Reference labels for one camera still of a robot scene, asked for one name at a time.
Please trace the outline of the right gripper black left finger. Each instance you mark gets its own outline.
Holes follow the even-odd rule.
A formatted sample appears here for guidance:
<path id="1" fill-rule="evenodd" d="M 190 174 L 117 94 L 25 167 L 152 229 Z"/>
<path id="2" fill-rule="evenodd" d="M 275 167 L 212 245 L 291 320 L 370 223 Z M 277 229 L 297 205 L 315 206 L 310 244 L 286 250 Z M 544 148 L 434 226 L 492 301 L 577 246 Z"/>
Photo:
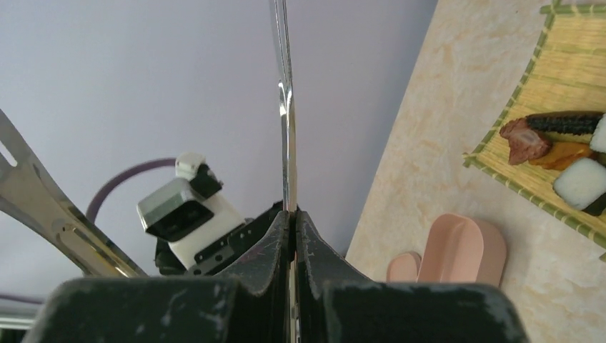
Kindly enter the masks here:
<path id="1" fill-rule="evenodd" d="M 212 276 L 73 279 L 26 342 L 286 342 L 290 215 Z"/>

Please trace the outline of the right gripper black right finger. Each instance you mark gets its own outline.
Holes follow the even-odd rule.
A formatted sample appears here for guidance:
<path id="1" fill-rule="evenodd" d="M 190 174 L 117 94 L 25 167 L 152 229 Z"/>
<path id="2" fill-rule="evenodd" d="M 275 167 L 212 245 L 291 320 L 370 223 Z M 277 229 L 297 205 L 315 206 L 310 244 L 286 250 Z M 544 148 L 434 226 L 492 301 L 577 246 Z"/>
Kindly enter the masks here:
<path id="1" fill-rule="evenodd" d="M 511 301 L 481 284 L 375 282 L 296 219 L 302 342 L 528 342 Z"/>

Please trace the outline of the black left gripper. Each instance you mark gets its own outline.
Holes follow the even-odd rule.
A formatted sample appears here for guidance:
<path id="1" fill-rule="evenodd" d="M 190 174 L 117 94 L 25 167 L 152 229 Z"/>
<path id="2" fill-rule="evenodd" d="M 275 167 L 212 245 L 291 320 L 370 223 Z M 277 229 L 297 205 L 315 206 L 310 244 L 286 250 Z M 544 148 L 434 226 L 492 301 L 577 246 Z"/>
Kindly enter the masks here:
<path id="1" fill-rule="evenodd" d="M 164 276 L 215 275 L 250 251 L 267 233 L 276 215 L 281 210 L 282 203 L 276 202 L 258 217 L 247 219 L 244 224 L 196 253 L 194 255 L 194 265 L 191 267 L 184 267 L 171 251 L 169 245 L 158 239 L 154 257 L 155 266 L 159 273 Z"/>

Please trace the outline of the silver metal tongs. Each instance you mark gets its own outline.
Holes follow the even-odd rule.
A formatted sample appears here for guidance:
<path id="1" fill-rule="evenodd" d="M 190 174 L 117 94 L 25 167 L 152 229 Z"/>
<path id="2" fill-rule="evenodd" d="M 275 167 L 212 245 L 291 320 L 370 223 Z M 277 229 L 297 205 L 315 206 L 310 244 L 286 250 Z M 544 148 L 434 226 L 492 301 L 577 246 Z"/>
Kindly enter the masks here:
<path id="1" fill-rule="evenodd" d="M 282 122 L 283 209 L 290 215 L 288 238 L 287 321 L 289 338 L 296 337 L 295 310 L 297 277 L 292 261 L 296 257 L 297 160 L 289 48 L 287 4 L 272 1 L 274 46 L 279 67 L 279 115 Z M 21 222 L 55 246 L 80 268 L 83 278 L 149 277 L 102 230 L 88 220 L 52 179 L 23 136 L 8 119 L 1 117 L 1 142 L 14 163 L 1 160 L 1 211 Z"/>

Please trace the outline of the orange fried food piece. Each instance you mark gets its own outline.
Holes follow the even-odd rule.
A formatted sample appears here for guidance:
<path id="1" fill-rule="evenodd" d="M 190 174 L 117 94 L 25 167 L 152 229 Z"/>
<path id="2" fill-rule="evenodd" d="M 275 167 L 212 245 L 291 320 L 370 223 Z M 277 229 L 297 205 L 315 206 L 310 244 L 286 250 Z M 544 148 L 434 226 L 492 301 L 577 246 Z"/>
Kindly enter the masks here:
<path id="1" fill-rule="evenodd" d="M 539 159 L 529 160 L 529 164 L 547 170 L 563 171 L 581 158 L 596 159 L 597 152 L 591 150 L 590 146 L 585 143 L 557 141 L 546 155 Z"/>

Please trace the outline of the white rice sushi cube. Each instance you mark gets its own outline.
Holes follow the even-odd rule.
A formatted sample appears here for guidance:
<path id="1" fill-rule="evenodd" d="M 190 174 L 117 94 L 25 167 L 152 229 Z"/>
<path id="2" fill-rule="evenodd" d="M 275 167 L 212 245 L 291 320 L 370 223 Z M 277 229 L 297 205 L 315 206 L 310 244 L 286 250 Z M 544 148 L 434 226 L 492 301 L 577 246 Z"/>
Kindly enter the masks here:
<path id="1" fill-rule="evenodd" d="M 605 211 L 605 167 L 593 159 L 573 162 L 556 178 L 552 188 L 573 209 L 594 217 Z"/>

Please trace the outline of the dark seaweed roll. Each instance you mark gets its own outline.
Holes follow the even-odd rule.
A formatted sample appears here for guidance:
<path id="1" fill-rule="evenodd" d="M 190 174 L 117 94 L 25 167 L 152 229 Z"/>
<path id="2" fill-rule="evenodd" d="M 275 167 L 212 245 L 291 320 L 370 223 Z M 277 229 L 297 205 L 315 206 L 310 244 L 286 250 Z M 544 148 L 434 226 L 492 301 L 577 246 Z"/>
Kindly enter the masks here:
<path id="1" fill-rule="evenodd" d="M 525 121 L 531 129 L 558 134 L 592 134 L 604 116 L 601 111 L 554 111 L 530 114 Z"/>

